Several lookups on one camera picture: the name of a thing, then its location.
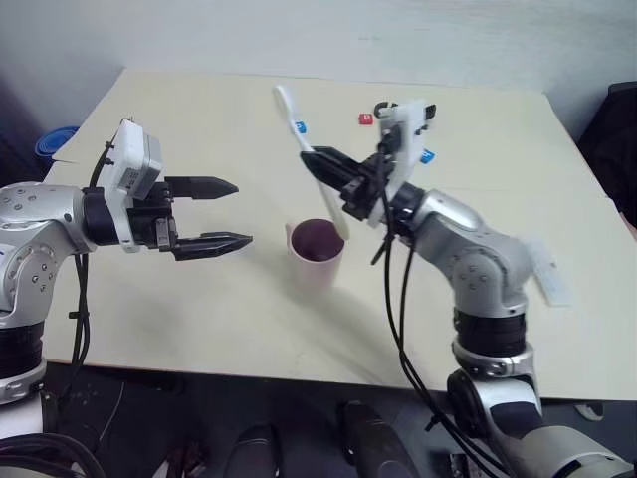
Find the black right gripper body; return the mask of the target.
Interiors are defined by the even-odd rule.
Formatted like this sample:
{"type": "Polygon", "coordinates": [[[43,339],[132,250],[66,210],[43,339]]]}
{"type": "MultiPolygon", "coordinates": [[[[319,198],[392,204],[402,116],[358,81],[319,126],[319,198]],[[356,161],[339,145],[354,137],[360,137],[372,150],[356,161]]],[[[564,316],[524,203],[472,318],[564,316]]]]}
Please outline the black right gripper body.
{"type": "Polygon", "coordinates": [[[393,160],[378,152],[363,162],[347,162],[348,180],[339,196],[344,202],[343,210],[359,221],[368,219],[393,169],[393,160]]]}

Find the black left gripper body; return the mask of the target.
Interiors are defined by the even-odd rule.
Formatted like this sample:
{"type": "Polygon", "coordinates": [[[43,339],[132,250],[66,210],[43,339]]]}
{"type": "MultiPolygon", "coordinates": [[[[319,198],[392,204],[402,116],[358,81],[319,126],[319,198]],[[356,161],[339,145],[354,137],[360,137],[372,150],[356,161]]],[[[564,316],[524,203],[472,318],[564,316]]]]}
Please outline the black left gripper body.
{"type": "Polygon", "coordinates": [[[134,243],[160,252],[170,252],[177,243],[172,213],[173,195],[168,182],[156,182],[143,200],[134,199],[127,209],[134,243]]]}

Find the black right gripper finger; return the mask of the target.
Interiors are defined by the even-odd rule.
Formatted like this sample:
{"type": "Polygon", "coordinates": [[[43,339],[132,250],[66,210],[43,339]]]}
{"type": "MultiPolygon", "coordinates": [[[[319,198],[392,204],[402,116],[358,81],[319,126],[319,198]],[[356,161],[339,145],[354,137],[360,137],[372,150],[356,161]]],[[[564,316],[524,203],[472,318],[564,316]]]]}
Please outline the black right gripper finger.
{"type": "Polygon", "coordinates": [[[314,153],[326,168],[339,174],[359,175],[361,163],[332,146],[315,146],[314,153]]]}
{"type": "Polygon", "coordinates": [[[300,157],[314,179],[334,190],[341,191],[356,178],[356,175],[339,174],[326,168],[313,151],[302,151],[300,157]]]}

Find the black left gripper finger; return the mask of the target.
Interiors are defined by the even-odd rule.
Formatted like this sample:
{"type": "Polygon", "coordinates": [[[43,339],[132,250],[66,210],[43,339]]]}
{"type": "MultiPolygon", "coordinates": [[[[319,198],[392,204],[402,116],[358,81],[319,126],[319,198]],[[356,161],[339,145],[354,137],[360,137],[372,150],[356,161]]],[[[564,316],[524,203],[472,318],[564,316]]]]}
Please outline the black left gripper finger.
{"type": "Polygon", "coordinates": [[[173,197],[193,200],[214,200],[239,191],[235,184],[214,176],[166,176],[165,182],[173,197]]]}
{"type": "Polygon", "coordinates": [[[203,233],[197,238],[177,239],[171,252],[176,261],[208,259],[238,251],[252,242],[252,236],[233,232],[203,233]]]}

